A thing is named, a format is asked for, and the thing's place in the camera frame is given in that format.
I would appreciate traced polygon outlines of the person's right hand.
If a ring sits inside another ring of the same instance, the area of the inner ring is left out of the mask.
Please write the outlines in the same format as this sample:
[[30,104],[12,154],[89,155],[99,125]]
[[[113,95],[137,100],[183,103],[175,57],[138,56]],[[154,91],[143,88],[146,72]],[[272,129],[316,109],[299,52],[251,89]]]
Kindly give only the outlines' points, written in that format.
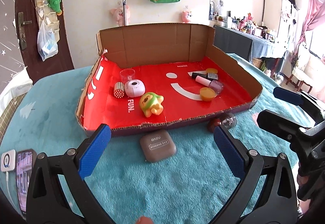
[[300,176],[297,175],[297,184],[301,188],[303,185],[305,185],[309,180],[309,176]]

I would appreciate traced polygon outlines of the person's left hand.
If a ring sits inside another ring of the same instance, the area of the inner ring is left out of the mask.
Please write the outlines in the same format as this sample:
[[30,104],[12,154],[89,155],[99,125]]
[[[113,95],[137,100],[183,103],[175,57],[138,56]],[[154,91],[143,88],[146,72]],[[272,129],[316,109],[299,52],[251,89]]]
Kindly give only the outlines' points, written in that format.
[[137,219],[135,224],[154,224],[154,222],[150,217],[141,216]]

